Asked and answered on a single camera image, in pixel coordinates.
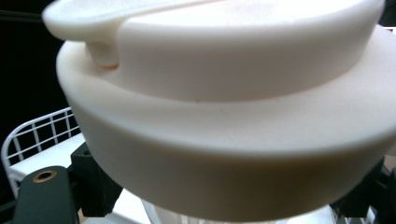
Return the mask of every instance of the white lid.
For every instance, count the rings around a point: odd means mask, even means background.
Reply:
[[[92,56],[66,42],[60,83],[98,163],[151,203],[296,215],[345,194],[396,138],[383,1],[120,1],[58,18],[91,1],[75,2],[44,13]]]

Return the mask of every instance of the white plastic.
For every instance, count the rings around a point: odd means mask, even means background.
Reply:
[[[396,139],[384,2],[283,3],[125,19],[112,69],[66,42],[58,77],[102,168],[146,201],[228,221],[294,216],[358,184]]]
[[[52,4],[43,19],[55,36],[86,42],[97,64],[113,67],[119,63],[117,30],[124,20],[214,1],[220,0],[63,0]]]

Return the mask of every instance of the round hole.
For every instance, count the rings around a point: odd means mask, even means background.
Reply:
[[[57,174],[56,171],[53,171],[53,170],[43,171],[43,172],[35,175],[35,177],[33,177],[33,182],[35,182],[35,183],[46,182],[48,180],[51,180],[53,177],[55,177],[56,174]]]

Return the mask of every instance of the dish rack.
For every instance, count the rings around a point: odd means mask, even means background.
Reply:
[[[51,165],[68,167],[70,154],[84,142],[70,107],[27,121],[6,138],[1,151],[14,196],[30,173]]]

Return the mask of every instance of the black plastic part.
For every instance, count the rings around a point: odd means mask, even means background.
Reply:
[[[12,219],[16,204],[17,203],[15,200],[12,200],[8,203],[0,204],[0,223],[5,223]]]
[[[99,167],[85,143],[72,153],[71,160],[72,185],[84,217],[104,217],[111,213],[122,187]]]
[[[380,161],[363,180],[350,191],[346,196],[342,197],[335,203],[331,203],[330,207],[339,217],[366,217],[370,202],[367,194],[375,180],[380,176],[384,160]]]
[[[330,204],[339,217],[366,217],[369,207],[375,211],[375,224],[396,223],[396,169],[390,173],[379,162],[359,185]]]
[[[22,180],[12,224],[32,223],[79,223],[64,167],[40,169]]]
[[[379,20],[382,26],[396,26],[396,0],[387,0]]]

